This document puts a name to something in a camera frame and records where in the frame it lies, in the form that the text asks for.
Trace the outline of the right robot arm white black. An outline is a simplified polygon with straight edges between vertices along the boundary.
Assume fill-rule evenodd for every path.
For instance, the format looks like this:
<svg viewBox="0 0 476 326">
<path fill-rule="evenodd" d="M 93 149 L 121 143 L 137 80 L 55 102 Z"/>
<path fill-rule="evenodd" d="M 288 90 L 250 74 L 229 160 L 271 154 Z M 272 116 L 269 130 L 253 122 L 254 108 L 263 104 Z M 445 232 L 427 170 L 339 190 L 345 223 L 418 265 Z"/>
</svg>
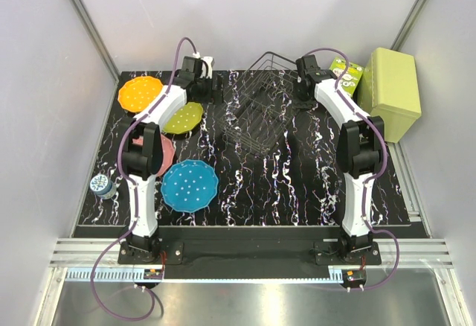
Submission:
<svg viewBox="0 0 476 326">
<path fill-rule="evenodd" d="M 372 255 L 370 225 L 375 176 L 386 168 L 384 121 L 371 118 L 340 87 L 334 71 L 322 69 L 314 55 L 298 58 L 293 91 L 297 99 L 316 101 L 331 114 L 339 130 L 336 161 L 345 181 L 344 214 L 336 254 L 345 263 Z"/>
</svg>

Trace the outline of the black wire dish rack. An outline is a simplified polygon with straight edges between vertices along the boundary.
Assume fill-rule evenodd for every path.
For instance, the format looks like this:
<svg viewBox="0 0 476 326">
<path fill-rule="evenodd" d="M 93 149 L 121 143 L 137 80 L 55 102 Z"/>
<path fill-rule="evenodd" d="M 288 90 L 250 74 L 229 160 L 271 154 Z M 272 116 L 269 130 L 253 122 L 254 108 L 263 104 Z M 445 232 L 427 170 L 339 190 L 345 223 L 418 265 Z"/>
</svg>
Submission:
<svg viewBox="0 0 476 326">
<path fill-rule="evenodd" d="M 224 94 L 219 123 L 229 140 L 254 155 L 269 154 L 298 112 L 294 61 L 267 51 Z"/>
</svg>

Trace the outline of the blue dotted plate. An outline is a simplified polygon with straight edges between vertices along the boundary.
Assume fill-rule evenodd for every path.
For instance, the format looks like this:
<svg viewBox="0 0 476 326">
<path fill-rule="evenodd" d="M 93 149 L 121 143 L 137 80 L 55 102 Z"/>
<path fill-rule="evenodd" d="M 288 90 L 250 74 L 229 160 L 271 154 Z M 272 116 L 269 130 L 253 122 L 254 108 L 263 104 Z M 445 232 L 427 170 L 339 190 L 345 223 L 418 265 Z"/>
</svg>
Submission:
<svg viewBox="0 0 476 326">
<path fill-rule="evenodd" d="M 163 175 L 161 195 L 174 211 L 194 213 L 207 208 L 218 193 L 215 170 L 202 160 L 187 159 L 170 167 Z"/>
</svg>

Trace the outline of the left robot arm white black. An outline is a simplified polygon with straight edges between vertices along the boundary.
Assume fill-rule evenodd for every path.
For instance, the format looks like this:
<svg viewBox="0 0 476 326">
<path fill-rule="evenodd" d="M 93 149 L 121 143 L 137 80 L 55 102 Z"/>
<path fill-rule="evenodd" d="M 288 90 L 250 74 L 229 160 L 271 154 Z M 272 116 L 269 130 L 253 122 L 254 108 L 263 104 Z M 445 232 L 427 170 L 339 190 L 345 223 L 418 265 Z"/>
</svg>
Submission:
<svg viewBox="0 0 476 326">
<path fill-rule="evenodd" d="M 212 57 L 185 57 L 150 102 L 131 92 L 120 94 L 130 100 L 135 113 L 123 122 L 118 148 L 117 166 L 128 187 L 131 212 L 128 230 L 119 237 L 121 257 L 144 263 L 161 257 L 155 216 L 155 181 L 164 159 L 161 131 L 189 103 L 222 102 L 223 83 L 213 74 L 213 65 Z"/>
</svg>

